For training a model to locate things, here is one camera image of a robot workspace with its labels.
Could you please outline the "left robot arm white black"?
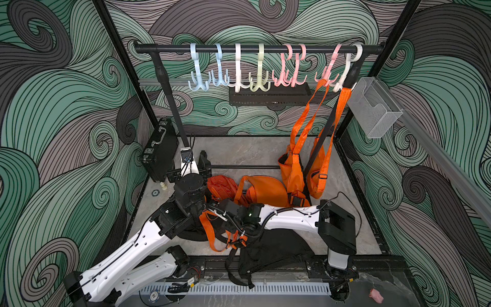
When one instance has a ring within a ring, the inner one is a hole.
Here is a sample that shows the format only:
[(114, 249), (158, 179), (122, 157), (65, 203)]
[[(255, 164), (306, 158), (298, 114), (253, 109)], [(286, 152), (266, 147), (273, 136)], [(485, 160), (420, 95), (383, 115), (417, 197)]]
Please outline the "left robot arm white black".
[(205, 151), (198, 161), (192, 153), (191, 148), (181, 150), (174, 193), (137, 234), (91, 269), (66, 275), (63, 283), (74, 306), (119, 306), (143, 287), (186, 272), (189, 257), (180, 246), (168, 248), (147, 264), (142, 262), (174, 237), (198, 226), (207, 209), (206, 180), (211, 176), (211, 163)]

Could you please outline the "red orange black backpack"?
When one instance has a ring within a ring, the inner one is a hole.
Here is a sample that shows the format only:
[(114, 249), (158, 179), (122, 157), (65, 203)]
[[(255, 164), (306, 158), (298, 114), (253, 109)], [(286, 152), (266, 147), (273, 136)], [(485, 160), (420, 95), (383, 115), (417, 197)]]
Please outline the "red orange black backpack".
[[(243, 193), (244, 179), (237, 185), (236, 182), (224, 175), (213, 176), (207, 181), (207, 189), (211, 193), (211, 200), (223, 201), (232, 199), (240, 206), (249, 207), (256, 201), (256, 191), (251, 186), (246, 193)], [(202, 212), (199, 216), (199, 222), (196, 222), (198, 235), (205, 234), (208, 239), (211, 250), (220, 253), (228, 248), (242, 248), (247, 246), (248, 238), (245, 235), (239, 237), (240, 231), (231, 233), (228, 230), (218, 230), (211, 221), (220, 219), (213, 212)]]

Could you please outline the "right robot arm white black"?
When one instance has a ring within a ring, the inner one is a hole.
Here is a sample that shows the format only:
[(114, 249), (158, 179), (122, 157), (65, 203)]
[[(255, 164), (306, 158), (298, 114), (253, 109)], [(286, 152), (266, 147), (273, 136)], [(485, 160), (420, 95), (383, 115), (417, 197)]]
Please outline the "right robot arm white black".
[(208, 205), (203, 213), (222, 220), (230, 236), (229, 258), (240, 251), (238, 275), (229, 275), (237, 285), (251, 285), (252, 275), (307, 261), (313, 251), (296, 231), (318, 234), (327, 246), (326, 271), (336, 279), (348, 275), (350, 259), (357, 253), (355, 217), (332, 202), (311, 207), (278, 207), (269, 203), (240, 206), (230, 199)]

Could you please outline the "orange fanny pack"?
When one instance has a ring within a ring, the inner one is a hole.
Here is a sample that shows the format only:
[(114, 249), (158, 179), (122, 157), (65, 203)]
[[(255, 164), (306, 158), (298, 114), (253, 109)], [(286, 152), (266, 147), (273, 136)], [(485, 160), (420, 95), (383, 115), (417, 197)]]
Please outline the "orange fanny pack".
[[(328, 132), (331, 130), (331, 127), (333, 127), (334, 132), (336, 132), (341, 119), (341, 115), (343, 114), (343, 110), (345, 109), (351, 93), (352, 90), (350, 88), (343, 88), (341, 90), (341, 94), (336, 106), (334, 123), (329, 124), (329, 127), (327, 128)], [(322, 196), (324, 189), (326, 188), (327, 178), (329, 174), (329, 164), (331, 160), (332, 144), (333, 138), (331, 138), (330, 140), (327, 152), (324, 152), (323, 146), (320, 147), (320, 152), (315, 158), (311, 170), (307, 174), (306, 183), (309, 194), (311, 195), (311, 197), (316, 199), (319, 199)]]

